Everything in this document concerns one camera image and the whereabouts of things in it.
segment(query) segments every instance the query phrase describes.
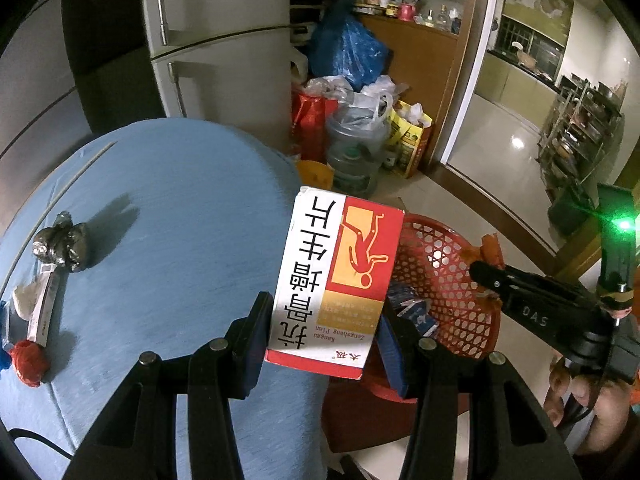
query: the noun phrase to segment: human figure illustration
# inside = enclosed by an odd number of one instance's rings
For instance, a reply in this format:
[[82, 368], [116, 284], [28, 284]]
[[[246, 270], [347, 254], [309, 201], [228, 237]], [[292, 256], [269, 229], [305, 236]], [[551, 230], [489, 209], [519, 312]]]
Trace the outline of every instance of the human figure illustration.
[[385, 263], [389, 260], [386, 254], [370, 254], [371, 247], [378, 236], [378, 221], [384, 217], [384, 214], [380, 214], [371, 219], [371, 228], [366, 238], [356, 226], [346, 221], [342, 222], [343, 226], [353, 231], [356, 235], [356, 243], [353, 247], [349, 246], [349, 261], [353, 270], [362, 275], [360, 283], [364, 288], [371, 286], [371, 271], [376, 263]]

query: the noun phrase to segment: white and red box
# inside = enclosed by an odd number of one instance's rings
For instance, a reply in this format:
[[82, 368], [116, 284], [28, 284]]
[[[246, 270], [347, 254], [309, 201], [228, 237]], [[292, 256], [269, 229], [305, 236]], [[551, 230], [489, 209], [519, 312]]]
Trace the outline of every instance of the white and red box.
[[404, 213], [312, 187], [293, 208], [265, 360], [359, 379], [385, 301]]

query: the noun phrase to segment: pink container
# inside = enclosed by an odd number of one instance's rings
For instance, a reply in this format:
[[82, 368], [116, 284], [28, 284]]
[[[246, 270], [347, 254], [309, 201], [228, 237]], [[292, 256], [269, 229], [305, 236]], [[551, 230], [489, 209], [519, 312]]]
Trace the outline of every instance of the pink container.
[[398, 20], [404, 22], [412, 22], [414, 20], [415, 7], [412, 4], [400, 4], [400, 13], [398, 14]]

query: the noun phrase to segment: blue tablecloth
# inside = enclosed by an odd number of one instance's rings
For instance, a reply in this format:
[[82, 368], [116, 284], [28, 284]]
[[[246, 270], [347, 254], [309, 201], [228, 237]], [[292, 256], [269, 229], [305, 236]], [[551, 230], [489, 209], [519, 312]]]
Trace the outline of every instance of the blue tablecloth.
[[[5, 426], [36, 431], [73, 453], [138, 355], [168, 359], [222, 336], [260, 290], [274, 293], [300, 186], [292, 164], [250, 136], [187, 119], [143, 121], [76, 152], [27, 200], [0, 244], [4, 276], [56, 193], [112, 140], [50, 213], [88, 222], [93, 265], [56, 298], [46, 348], [51, 370], [28, 388], [0, 376]], [[36, 273], [30, 247], [3, 299]], [[326, 378], [265, 363], [231, 412], [246, 478], [324, 480], [320, 409]], [[178, 400], [178, 477], [188, 478], [186, 410]], [[43, 444], [18, 447], [44, 480], [67, 460]]]

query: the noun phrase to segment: metal rack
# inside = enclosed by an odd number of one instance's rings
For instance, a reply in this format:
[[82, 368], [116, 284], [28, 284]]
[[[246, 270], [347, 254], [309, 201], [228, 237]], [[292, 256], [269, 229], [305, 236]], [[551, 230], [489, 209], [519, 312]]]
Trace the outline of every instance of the metal rack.
[[608, 152], [620, 112], [588, 80], [566, 80], [538, 142], [542, 178], [552, 198], [582, 185]]

